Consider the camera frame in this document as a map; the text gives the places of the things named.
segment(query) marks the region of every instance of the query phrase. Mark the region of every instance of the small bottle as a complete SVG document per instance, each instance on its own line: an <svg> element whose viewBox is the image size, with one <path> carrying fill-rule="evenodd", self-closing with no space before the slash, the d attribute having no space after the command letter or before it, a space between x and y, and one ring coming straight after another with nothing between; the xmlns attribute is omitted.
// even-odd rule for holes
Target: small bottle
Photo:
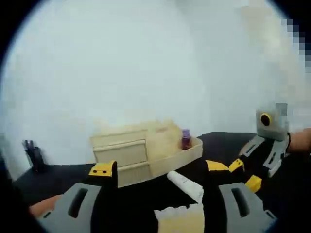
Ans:
<svg viewBox="0 0 311 233"><path fill-rule="evenodd" d="M183 132L183 138L181 139L181 149L187 150L191 148L191 136L190 136L190 130L182 130Z"/></svg>

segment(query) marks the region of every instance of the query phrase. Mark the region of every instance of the purple bottle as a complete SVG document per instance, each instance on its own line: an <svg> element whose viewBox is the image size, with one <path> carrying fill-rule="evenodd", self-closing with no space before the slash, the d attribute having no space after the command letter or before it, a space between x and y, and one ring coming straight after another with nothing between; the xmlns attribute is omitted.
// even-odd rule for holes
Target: purple bottle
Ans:
<svg viewBox="0 0 311 233"><path fill-rule="evenodd" d="M182 130L182 132L183 132L183 138L181 139L181 149L187 150L191 148L190 130L185 129L185 130Z"/></svg>

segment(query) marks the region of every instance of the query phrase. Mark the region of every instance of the white wall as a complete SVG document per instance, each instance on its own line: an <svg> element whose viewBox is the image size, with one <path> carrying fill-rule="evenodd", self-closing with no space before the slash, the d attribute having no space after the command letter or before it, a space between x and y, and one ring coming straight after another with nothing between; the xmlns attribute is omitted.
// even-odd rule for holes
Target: white wall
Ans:
<svg viewBox="0 0 311 233"><path fill-rule="evenodd" d="M43 2L2 72L13 177L29 168L23 139L35 140L49 164L81 164L92 160L89 137L103 125L169 117L194 135L254 132L257 106L290 95L279 94L289 93L278 87L280 63L266 61L265 42L252 41L237 11L244 3L231 2Z"/></svg>

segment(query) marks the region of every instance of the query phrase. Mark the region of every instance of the white tube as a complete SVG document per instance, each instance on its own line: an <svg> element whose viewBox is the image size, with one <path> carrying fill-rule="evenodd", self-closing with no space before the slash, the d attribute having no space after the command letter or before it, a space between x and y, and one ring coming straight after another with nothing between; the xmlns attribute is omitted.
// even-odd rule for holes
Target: white tube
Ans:
<svg viewBox="0 0 311 233"><path fill-rule="evenodd" d="M201 185L189 180L176 171L170 171L167 174L167 178L197 203L202 203L204 191Z"/></svg>

